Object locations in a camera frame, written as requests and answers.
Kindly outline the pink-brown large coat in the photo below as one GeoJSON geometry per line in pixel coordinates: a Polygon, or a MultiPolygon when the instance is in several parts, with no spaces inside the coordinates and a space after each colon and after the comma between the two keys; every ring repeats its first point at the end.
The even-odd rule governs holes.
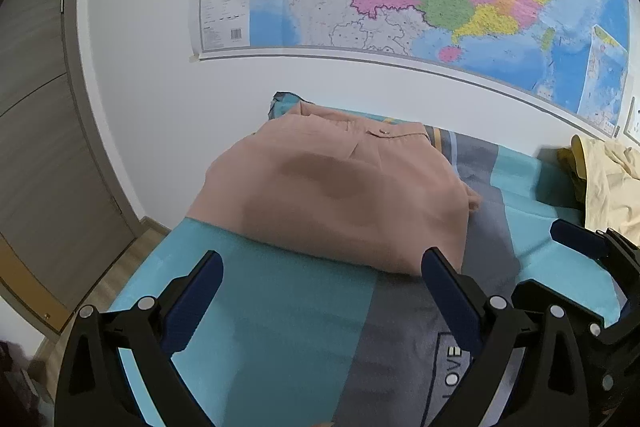
{"type": "Polygon", "coordinates": [[[423,124],[298,102],[212,162],[188,216],[288,251],[420,275],[431,247],[461,269],[478,207],[423,124]]]}

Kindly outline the cream yellow garment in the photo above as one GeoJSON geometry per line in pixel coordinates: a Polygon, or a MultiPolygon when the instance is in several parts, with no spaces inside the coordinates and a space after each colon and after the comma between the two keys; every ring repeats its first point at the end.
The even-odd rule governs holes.
{"type": "Polygon", "coordinates": [[[569,147],[556,151],[570,175],[577,202],[584,206],[585,228],[612,229],[639,245],[639,152],[615,141],[575,134],[569,147]]]}

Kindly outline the grey wooden door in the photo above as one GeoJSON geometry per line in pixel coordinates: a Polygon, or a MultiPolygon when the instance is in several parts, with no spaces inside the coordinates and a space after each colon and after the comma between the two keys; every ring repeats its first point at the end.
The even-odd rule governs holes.
{"type": "Polygon", "coordinates": [[[58,337],[142,232],[99,136],[78,0],[1,0],[1,294],[58,337]]]}

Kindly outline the teal and grey bedsheet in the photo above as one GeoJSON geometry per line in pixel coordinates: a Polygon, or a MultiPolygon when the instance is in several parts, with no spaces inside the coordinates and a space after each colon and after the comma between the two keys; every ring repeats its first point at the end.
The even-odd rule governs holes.
{"type": "MultiPolygon", "coordinates": [[[[298,102],[306,101],[278,94],[268,121],[298,102]]],[[[599,314],[606,327],[639,311],[639,265],[602,267],[552,239],[555,220],[585,228],[562,170],[424,127],[480,195],[459,274],[516,309],[516,286],[536,281],[599,314]]],[[[159,296],[206,251],[221,255],[224,277],[190,343],[171,361],[211,426],[434,426],[471,365],[422,273],[296,253],[188,215],[134,273],[116,310],[159,296]]],[[[523,357],[522,348],[513,350],[479,426],[500,426],[523,357]]],[[[124,367],[146,423],[166,426],[129,350],[124,367]]]]}

